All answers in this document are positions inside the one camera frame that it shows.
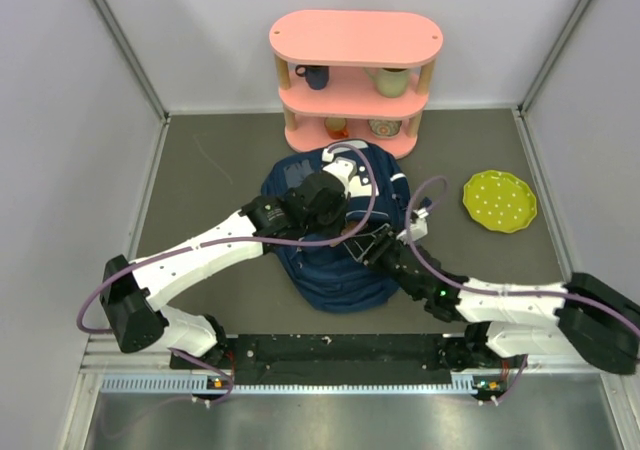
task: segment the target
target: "green plate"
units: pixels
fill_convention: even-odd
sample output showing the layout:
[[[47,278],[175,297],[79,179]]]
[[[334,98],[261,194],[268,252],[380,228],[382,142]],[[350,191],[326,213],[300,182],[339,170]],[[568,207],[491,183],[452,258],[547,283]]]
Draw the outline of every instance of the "green plate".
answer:
[[[498,170],[477,173],[465,184],[462,203],[476,222],[494,232],[523,230],[536,218],[536,196],[515,175]]]

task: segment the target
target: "gray floor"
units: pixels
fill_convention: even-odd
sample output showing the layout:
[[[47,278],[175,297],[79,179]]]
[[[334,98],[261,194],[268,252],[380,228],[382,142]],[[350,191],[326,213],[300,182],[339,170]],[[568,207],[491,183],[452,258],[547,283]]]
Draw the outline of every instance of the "gray floor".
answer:
[[[115,434],[166,396],[101,395],[96,412]],[[243,396],[219,408],[178,402],[117,440],[94,422],[85,450],[622,449],[597,375],[524,378],[499,407],[471,397]]]
[[[156,253],[196,235],[259,193],[272,165],[292,153],[280,114],[174,117],[153,189],[138,254]],[[446,269],[488,281],[557,281],[560,270],[539,212],[512,235],[474,223],[461,203],[475,172],[498,169],[532,182],[510,110],[428,111],[418,145],[400,166],[412,188],[443,174],[451,193],[430,217],[422,244]],[[229,268],[173,304],[211,313],[229,333],[425,333],[460,326],[439,322],[398,292],[387,305],[351,315],[313,310],[275,256]]]

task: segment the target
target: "white wall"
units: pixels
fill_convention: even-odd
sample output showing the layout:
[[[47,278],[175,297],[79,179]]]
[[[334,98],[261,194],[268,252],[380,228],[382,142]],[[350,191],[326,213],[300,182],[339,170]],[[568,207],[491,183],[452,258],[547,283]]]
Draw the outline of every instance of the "white wall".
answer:
[[[640,0],[595,0],[530,122],[576,265],[640,301]]]
[[[159,122],[88,0],[0,15],[0,448],[43,450],[86,343],[75,314],[126,250]]]
[[[404,10],[444,32],[431,107],[520,103],[577,0],[108,0],[170,111],[279,109],[269,28],[301,8]]]

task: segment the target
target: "pink shelf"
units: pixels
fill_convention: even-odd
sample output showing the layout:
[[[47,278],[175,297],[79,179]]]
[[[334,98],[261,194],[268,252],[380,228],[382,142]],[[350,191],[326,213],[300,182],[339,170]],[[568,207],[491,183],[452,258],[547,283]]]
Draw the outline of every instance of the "pink shelf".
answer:
[[[442,32],[422,15],[405,12],[301,10],[269,32],[283,60],[312,65],[412,68],[429,63]]]
[[[291,148],[297,152],[308,152],[339,141],[333,140],[327,134],[324,128],[324,118],[296,115],[296,122],[298,128],[293,132],[285,128],[284,134]],[[407,122],[402,125],[400,133],[394,138],[376,137],[371,133],[366,120],[349,120],[347,129],[349,130],[349,138],[359,138],[375,143],[394,157],[402,158],[413,150],[418,141],[418,137],[409,137],[406,134],[406,124]]]
[[[280,98],[301,115],[403,120],[420,113],[429,99],[415,92],[417,75],[411,76],[409,88],[398,98],[380,95],[362,68],[331,67],[329,83],[322,90],[310,89],[295,72],[290,78],[291,88],[280,89]]]

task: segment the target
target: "purple cable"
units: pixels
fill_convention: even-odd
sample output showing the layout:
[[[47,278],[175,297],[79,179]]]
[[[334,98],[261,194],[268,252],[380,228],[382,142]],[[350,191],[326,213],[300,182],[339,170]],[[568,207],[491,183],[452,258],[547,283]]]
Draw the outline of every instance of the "purple cable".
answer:
[[[432,177],[432,178],[426,180],[425,182],[423,182],[422,185],[420,185],[420,187],[418,187],[416,192],[411,196],[411,199],[409,200],[409,205],[407,207],[407,212],[406,212],[405,217],[404,217],[404,225],[405,225],[405,228],[407,230],[407,236],[408,236],[407,243],[409,244],[409,247],[411,248],[411,251],[413,252],[415,257],[418,259],[418,261],[427,270],[429,270],[429,272],[431,272],[434,276],[436,276],[437,278],[442,280],[444,283],[446,283],[448,285],[451,285],[454,288],[458,288],[460,290],[466,290],[467,292],[471,292],[471,293],[477,293],[479,295],[489,295],[489,296],[492,296],[492,297],[499,296],[500,292],[497,292],[497,291],[494,291],[494,290],[486,290],[486,289],[481,289],[481,288],[468,287],[466,285],[462,285],[462,284],[460,284],[458,282],[455,282],[455,281],[451,280],[446,275],[443,275],[438,270],[436,270],[432,265],[430,265],[429,262],[427,262],[422,257],[422,255],[420,255],[420,252],[418,252],[418,249],[416,248],[416,245],[413,242],[413,239],[411,238],[411,213],[413,212],[413,209],[414,209],[414,207],[416,205],[416,201],[418,200],[418,197],[420,196],[420,194],[428,186],[432,185],[436,181],[444,182],[444,184],[445,184],[444,191],[447,190],[447,186],[448,186],[447,185],[447,180],[443,176]],[[431,210],[437,204],[439,204],[440,200],[442,199],[442,197],[443,196],[438,198],[438,200],[435,203],[432,203],[427,208],[427,210]],[[625,327],[627,327],[629,330],[631,330],[636,335],[636,337],[640,338],[640,328],[636,327],[631,320],[626,318],[621,313],[616,312],[612,308],[609,308],[606,305],[604,305],[604,304],[602,304],[602,303],[600,303],[597,300],[594,300],[592,298],[583,297],[582,295],[567,294],[567,293],[553,291],[553,290],[527,290],[527,291],[523,291],[523,292],[512,293],[512,294],[509,294],[509,295],[512,296],[512,297],[556,297],[556,298],[559,297],[559,298],[564,298],[565,300],[572,300],[574,302],[583,303],[585,305],[589,305],[590,307],[596,308],[596,309],[606,313],[607,315],[615,318],[620,323],[622,323]]]
[[[218,240],[213,240],[210,242],[204,242],[200,245],[200,247],[206,248],[206,247],[212,247],[214,245],[222,245],[225,243],[238,243],[238,242],[261,242],[261,243],[269,243],[272,245],[288,245],[293,247],[324,247],[328,245],[337,245],[338,243],[342,243],[345,240],[348,240],[349,238],[353,237],[360,230],[362,230],[362,228],[367,224],[367,221],[371,216],[371,212],[373,212],[373,206],[376,203],[376,192],[378,189],[378,183],[376,182],[376,178],[373,173],[373,168],[371,167],[369,160],[367,160],[367,157],[365,157],[364,153],[362,153],[360,149],[348,143],[342,143],[342,142],[335,143],[329,146],[329,150],[333,150],[335,148],[347,148],[349,150],[352,150],[356,155],[358,155],[362,160],[362,163],[364,164],[365,168],[367,169],[367,172],[369,173],[369,179],[371,180],[371,198],[369,199],[369,205],[367,206],[367,211],[362,217],[362,220],[360,220],[360,222],[358,222],[358,224],[353,229],[349,230],[344,235],[331,238],[329,240],[300,241],[300,240],[286,240],[283,238],[269,238],[269,237],[229,237],[229,238],[221,238]],[[182,255],[183,253],[191,252],[192,250],[193,250],[192,247],[183,247],[183,248],[178,248],[176,250],[172,250],[170,252],[161,253],[159,255],[155,255],[153,257],[147,258],[146,260],[143,260],[141,262],[134,263],[133,265],[129,265],[128,267],[123,268],[119,272],[116,272],[115,274],[111,275],[104,282],[102,282],[98,286],[98,288],[96,288],[93,292],[91,292],[91,294],[87,297],[87,299],[84,301],[84,303],[80,307],[80,311],[78,312],[78,316],[76,317],[76,326],[78,327],[78,329],[90,335],[111,333],[110,329],[90,328],[84,324],[84,316],[87,313],[89,306],[93,303],[93,301],[96,298],[98,298],[98,296],[102,293],[102,291],[105,290],[113,282],[121,279],[125,275],[128,275],[134,272],[139,268],[146,267],[147,265],[160,262],[167,258]]]
[[[358,148],[356,148],[353,145],[350,145],[348,143],[343,143],[343,142],[339,142],[339,143],[335,143],[333,145],[330,145],[328,147],[328,149],[331,151],[335,148],[347,148],[349,150],[352,150],[356,155],[358,155],[358,157],[360,157],[360,159],[362,160],[362,163],[364,164],[365,168],[367,169],[367,172],[369,174],[369,180],[371,181],[371,198],[369,199],[369,204],[367,206],[367,210],[364,214],[364,216],[362,217],[362,220],[360,220],[360,222],[358,222],[358,224],[351,229],[350,231],[346,232],[344,235],[341,235],[339,237],[336,238],[331,238],[328,240],[320,240],[320,241],[300,241],[300,240],[286,240],[286,239],[282,239],[282,238],[267,238],[267,237],[232,237],[232,238],[221,238],[218,240],[213,240],[210,242],[205,242],[202,243],[200,246],[202,248],[205,247],[211,247],[213,245],[222,245],[225,243],[237,243],[237,242],[261,242],[261,243],[269,243],[269,244],[275,244],[275,245],[288,245],[288,246],[294,246],[294,247],[323,247],[323,246],[328,246],[328,245],[337,245],[339,243],[342,243],[343,241],[351,238],[352,236],[354,236],[355,234],[357,234],[366,224],[367,221],[369,220],[369,217],[371,216],[371,213],[373,212],[373,207],[375,205],[376,202],[376,193],[378,190],[378,183],[376,182],[376,178],[375,178],[375,174],[373,172],[373,167],[371,167],[371,164],[369,163],[369,160],[367,159],[367,157],[364,155],[364,153],[362,153],[362,151]],[[151,265],[153,263],[157,263],[159,261],[165,260],[167,258],[172,258],[178,255],[182,255],[184,253],[187,252],[191,252],[193,250],[192,247],[183,247],[183,248],[179,248],[176,250],[172,250],[166,253],[162,253],[150,258],[147,258],[146,260],[143,260],[141,262],[138,263],[134,263],[133,265],[129,265],[128,267],[120,270],[119,272],[116,272],[115,274],[113,274],[111,277],[107,278],[104,282],[102,282],[93,292],[91,292],[91,294],[87,297],[87,299],[83,302],[82,306],[80,307],[80,311],[78,312],[78,315],[76,317],[76,326],[78,327],[78,329],[84,333],[88,333],[90,335],[97,335],[97,334],[109,334],[112,333],[110,329],[101,329],[101,328],[90,328],[87,327],[84,324],[84,316],[87,313],[87,310],[89,309],[89,306],[91,306],[91,304],[93,303],[94,300],[96,300],[98,298],[98,296],[102,293],[103,290],[105,290],[109,285],[111,285],[112,283],[114,283],[115,281],[119,280],[120,278],[124,277],[125,275],[128,275],[130,273],[132,273],[133,271],[145,267],[147,265]],[[217,400],[214,400],[214,403],[217,405],[219,403],[222,403],[223,401],[227,400],[229,398],[229,396],[231,395],[231,391],[233,390],[233,386],[234,386],[234,382],[233,382],[233,378],[229,378],[229,376],[224,373],[222,370],[220,370],[219,368],[216,368],[212,365],[209,365],[191,355],[189,355],[188,353],[185,353],[181,350],[178,349],[170,349],[171,352],[173,352],[175,355],[179,356],[180,358],[194,364],[194,365],[198,365],[202,368],[204,368],[205,370],[209,370],[212,371],[220,376],[222,376],[226,381],[229,382],[229,388],[227,390],[227,392],[221,396],[220,398],[218,398]],[[109,434],[108,432],[105,431],[105,422],[104,422],[104,418],[101,419],[101,426],[102,426],[102,431],[105,434],[105,436],[107,436],[107,438],[110,439],[116,439],[121,437],[122,435],[124,435],[125,433],[127,433],[129,430],[131,430],[131,428],[133,428],[138,422],[140,422],[142,419],[146,418],[150,413],[154,412],[155,410],[159,409],[160,407],[163,407],[165,405],[167,405],[168,403],[172,403],[175,401],[180,401],[180,400],[185,400],[187,397],[173,397],[173,398],[169,398],[167,400],[163,400],[162,402],[160,402],[157,405],[154,405],[153,407],[151,407],[149,410],[147,410],[146,412],[144,412],[142,415],[140,415],[139,417],[137,417],[131,424],[127,425],[127,427],[125,427],[124,429],[120,430],[119,432],[115,433],[115,434]]]

